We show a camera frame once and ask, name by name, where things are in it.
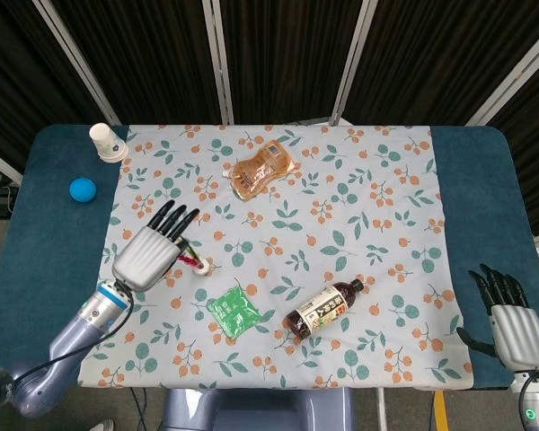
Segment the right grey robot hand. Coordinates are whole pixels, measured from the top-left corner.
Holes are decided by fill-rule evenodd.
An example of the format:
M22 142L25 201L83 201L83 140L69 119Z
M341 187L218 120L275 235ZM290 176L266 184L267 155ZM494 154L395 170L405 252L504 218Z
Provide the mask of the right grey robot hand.
M539 371L539 317L524 288L509 274L483 263L480 269L468 274L482 298L493 341L481 342L461 327L456 329L457 335L468 348L496 357L514 373Z

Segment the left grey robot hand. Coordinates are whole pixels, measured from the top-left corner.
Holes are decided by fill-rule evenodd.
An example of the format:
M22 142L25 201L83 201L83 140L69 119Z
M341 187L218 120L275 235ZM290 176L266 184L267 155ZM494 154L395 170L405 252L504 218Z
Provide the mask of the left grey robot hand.
M141 293L153 287L189 248L182 236L199 214L168 200L114 260L111 274L120 288Z

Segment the feather shuttlecock with green base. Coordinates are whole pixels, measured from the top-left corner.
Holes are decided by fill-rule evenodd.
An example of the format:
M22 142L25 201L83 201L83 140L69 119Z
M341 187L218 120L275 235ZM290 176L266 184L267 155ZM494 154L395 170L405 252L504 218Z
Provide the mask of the feather shuttlecock with green base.
M178 260L189 266L196 275L205 277L209 273L209 261L202 259L188 240L180 238L176 241L175 245L181 251Z

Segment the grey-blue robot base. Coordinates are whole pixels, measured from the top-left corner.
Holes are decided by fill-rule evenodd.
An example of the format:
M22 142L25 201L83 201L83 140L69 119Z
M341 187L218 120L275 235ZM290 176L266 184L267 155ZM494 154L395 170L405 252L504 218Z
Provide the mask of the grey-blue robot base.
M170 389L160 431L356 431L350 389Z

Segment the floral tablecloth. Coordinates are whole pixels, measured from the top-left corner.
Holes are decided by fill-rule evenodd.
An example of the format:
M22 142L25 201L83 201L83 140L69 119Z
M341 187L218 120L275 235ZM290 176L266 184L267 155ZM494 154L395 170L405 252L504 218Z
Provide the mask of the floral tablecloth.
M241 201L224 176L269 141L296 162ZM99 278L168 199L199 215L187 230L210 263L177 263L135 296L121 331L83 361L103 389L261 387L467 389L446 220L427 126L133 126ZM337 282L365 286L337 320L300 340L285 318ZM235 339L207 306L239 286L261 320Z

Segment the blue ball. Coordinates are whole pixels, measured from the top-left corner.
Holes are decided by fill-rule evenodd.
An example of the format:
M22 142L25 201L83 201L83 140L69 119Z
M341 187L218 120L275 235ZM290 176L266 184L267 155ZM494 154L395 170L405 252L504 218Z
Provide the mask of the blue ball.
M97 193L96 184L89 178L81 177L74 179L69 185L70 197L80 203L92 201Z

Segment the dark blue table cover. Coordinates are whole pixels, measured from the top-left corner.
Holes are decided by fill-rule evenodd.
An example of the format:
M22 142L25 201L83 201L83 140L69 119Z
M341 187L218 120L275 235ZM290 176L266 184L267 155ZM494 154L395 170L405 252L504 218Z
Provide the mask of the dark blue table cover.
M468 274L482 263L519 280L539 315L539 262L508 141L490 127L429 128L459 327L488 341L488 316ZM102 162L85 126L50 126L37 135L0 257L0 366L45 361L50 341L110 281L99 270L122 162ZM81 177L97 187L87 203L68 191ZM510 382L498 360L468 352L470 388Z

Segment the green tea packet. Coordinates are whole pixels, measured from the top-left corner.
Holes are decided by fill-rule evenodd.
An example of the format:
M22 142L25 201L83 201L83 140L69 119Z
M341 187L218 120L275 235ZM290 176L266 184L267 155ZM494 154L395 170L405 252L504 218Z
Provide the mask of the green tea packet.
M259 310L239 286L219 296L207 309L230 339L239 337L261 320Z

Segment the white paper cup stack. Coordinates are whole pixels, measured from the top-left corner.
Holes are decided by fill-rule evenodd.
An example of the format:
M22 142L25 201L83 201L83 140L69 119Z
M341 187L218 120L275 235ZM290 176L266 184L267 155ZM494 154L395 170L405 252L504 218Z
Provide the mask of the white paper cup stack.
M118 163L128 156L128 146L109 125L97 123L90 127L89 137L97 154L106 163Z

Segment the brown sauce pouch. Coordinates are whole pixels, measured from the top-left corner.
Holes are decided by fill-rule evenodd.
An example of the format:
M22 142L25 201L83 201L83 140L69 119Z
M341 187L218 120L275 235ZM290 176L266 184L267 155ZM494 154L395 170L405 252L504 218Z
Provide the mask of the brown sauce pouch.
M272 181L286 177L296 162L277 140L269 141L253 157L233 165L224 176L241 201L249 201Z

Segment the white table leg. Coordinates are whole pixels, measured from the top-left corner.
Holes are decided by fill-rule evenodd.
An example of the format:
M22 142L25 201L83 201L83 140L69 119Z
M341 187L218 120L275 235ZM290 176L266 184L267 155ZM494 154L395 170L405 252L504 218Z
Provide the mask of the white table leg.
M383 388L376 388L376 411L378 431L388 431L385 396Z

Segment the brown tea bottle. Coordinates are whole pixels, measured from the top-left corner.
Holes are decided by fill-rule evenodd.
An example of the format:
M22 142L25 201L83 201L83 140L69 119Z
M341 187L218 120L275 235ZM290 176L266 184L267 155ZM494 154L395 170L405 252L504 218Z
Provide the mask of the brown tea bottle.
M345 313L364 288L364 284L357 278L348 283L327 285L286 316L286 328L291 330L296 338L307 339Z

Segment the black folding screen white frame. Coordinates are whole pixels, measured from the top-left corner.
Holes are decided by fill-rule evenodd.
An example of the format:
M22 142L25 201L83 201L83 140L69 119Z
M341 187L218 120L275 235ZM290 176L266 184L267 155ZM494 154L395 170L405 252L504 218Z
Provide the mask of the black folding screen white frame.
M125 124L217 124L202 0L50 0ZM364 0L219 0L234 120L331 115ZM357 124L462 126L539 39L539 0L378 0L342 113ZM32 0L0 0L0 157L103 120ZM539 234L539 69L493 116Z

